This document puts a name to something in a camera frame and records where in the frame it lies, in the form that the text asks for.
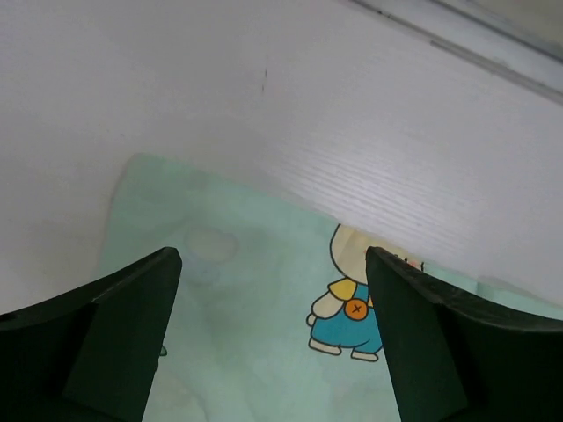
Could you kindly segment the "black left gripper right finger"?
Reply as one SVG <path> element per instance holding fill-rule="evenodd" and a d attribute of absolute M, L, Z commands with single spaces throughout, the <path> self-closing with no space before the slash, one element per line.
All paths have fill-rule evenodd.
<path fill-rule="evenodd" d="M 369 294 L 403 421 L 560 421 L 562 322 L 452 286 L 381 247 Z"/>

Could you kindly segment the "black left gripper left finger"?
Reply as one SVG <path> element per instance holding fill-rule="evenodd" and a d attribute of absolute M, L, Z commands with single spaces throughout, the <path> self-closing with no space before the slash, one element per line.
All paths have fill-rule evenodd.
<path fill-rule="evenodd" d="M 3 421 L 140 421 L 182 261 L 165 247 L 1 316 Z"/>

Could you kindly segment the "mint green cartoon cloth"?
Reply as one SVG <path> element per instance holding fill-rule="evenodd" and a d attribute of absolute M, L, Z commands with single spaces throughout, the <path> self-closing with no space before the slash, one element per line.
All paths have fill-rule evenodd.
<path fill-rule="evenodd" d="M 148 421 L 397 421 L 365 253 L 383 240 L 213 173 L 135 155 L 99 272 L 182 271 Z"/>

